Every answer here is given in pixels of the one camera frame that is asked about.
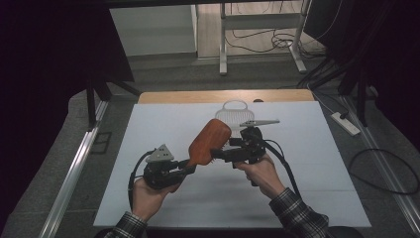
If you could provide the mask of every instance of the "white power strip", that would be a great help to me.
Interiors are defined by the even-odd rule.
[[[349,120],[347,120],[346,118],[345,119],[341,119],[340,116],[341,116],[340,112],[336,112],[336,113],[334,113],[334,114],[331,115],[331,117],[334,119],[334,121],[336,121],[347,132],[349,132],[350,135],[355,136],[355,135],[358,135],[361,132]]]

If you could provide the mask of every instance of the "sleeve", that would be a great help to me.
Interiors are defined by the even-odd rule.
[[[298,237],[327,237],[328,216],[316,213],[290,188],[270,203],[283,228]]]
[[[148,224],[140,217],[126,211],[121,220],[117,223],[114,229],[105,236],[105,238],[141,237],[141,234],[146,230],[147,226]]]

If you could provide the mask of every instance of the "shirt cuff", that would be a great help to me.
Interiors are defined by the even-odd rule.
[[[137,237],[147,226],[148,224],[140,217],[126,211],[124,216],[117,223],[114,232],[123,237]]]
[[[293,205],[296,205],[296,201],[299,201],[300,199],[300,197],[287,187],[281,194],[269,203],[269,206],[272,211],[274,211],[275,215],[279,216],[285,210],[290,209]]]

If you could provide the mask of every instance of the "human hand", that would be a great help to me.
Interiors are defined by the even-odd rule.
[[[255,182],[260,187],[262,194],[270,199],[277,197],[285,190],[275,170],[274,162],[268,154],[263,155],[255,164],[236,162],[235,167],[244,171],[247,179]]]
[[[133,187],[133,214],[148,221],[158,212],[164,198],[170,192],[175,192],[179,186],[180,183],[155,190],[149,187],[143,178],[136,180]]]

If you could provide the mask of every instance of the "wooden brush handle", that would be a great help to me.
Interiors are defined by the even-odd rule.
[[[231,128],[218,119],[211,119],[188,149],[188,166],[208,165],[213,159],[211,149],[222,149],[232,135]]]

